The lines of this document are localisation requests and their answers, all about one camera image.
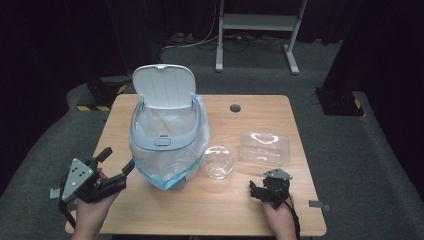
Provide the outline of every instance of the black equipment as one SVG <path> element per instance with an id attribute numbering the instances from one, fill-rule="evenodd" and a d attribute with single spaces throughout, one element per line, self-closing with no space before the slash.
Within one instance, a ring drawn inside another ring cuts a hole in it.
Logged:
<path id="1" fill-rule="evenodd" d="M 105 148 L 97 157 L 82 162 L 74 158 L 69 172 L 63 177 L 60 186 L 59 210 L 68 222 L 75 228 L 75 219 L 71 215 L 68 204 L 76 198 L 86 203 L 99 202 L 102 199 L 127 187 L 128 174 L 134 169 L 130 160 L 122 169 L 122 173 L 108 179 L 101 179 L 97 166 L 112 154 L 110 147 Z"/>
<path id="2" fill-rule="evenodd" d="M 293 222 L 296 228 L 296 238 L 299 240 L 299 217 L 294 210 L 293 199 L 289 193 L 290 179 L 293 177 L 281 169 L 267 171 L 264 175 L 266 176 L 266 178 L 262 180 L 264 187 L 257 187 L 254 182 L 250 181 L 250 195 L 260 199 L 261 202 L 272 202 L 274 209 L 277 209 L 283 203 L 286 204 L 293 216 Z M 287 199 L 290 199 L 293 207 L 287 203 Z"/>

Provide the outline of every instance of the transparent plastic box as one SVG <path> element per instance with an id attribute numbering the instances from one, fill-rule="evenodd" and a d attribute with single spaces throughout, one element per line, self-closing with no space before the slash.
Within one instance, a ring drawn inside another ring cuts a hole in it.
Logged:
<path id="1" fill-rule="evenodd" d="M 284 136 L 243 132 L 240 147 L 242 160 L 248 163 L 272 166 L 290 163 L 289 139 Z"/>

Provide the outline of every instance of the clear plastic bowl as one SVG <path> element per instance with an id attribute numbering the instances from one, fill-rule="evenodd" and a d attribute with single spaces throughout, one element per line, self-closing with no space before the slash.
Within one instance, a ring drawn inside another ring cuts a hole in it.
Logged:
<path id="1" fill-rule="evenodd" d="M 289 139 L 274 134 L 243 132 L 240 155 L 248 163 L 283 166 L 290 163 Z"/>
<path id="2" fill-rule="evenodd" d="M 212 179 L 223 179 L 235 166 L 231 151 L 223 146 L 212 146 L 203 154 L 201 168 Z"/>

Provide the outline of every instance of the human arm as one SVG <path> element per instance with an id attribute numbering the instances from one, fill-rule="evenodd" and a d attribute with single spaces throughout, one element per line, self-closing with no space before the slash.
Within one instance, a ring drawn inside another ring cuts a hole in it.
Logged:
<path id="1" fill-rule="evenodd" d="M 289 207 L 283 203 L 274 209 L 272 204 L 264 202 L 263 209 L 275 237 L 277 240 L 296 240 L 296 228 Z"/>
<path id="2" fill-rule="evenodd" d="M 98 170 L 102 179 L 107 179 L 106 175 Z M 72 240 L 95 240 L 98 239 L 100 229 L 103 226 L 109 208 L 119 192 L 110 195 L 96 203 L 85 203 L 81 199 L 77 199 L 76 226 Z"/>

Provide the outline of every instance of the wrist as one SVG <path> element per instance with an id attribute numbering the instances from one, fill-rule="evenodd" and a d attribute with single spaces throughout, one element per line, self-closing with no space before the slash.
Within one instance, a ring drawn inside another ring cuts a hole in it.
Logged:
<path id="1" fill-rule="evenodd" d="M 296 240 L 296 235 L 291 232 L 275 232 L 275 238 L 277 240 Z"/>
<path id="2" fill-rule="evenodd" d="M 78 230 L 75 229 L 71 240 L 97 240 L 99 238 L 99 232 L 93 230 Z"/>

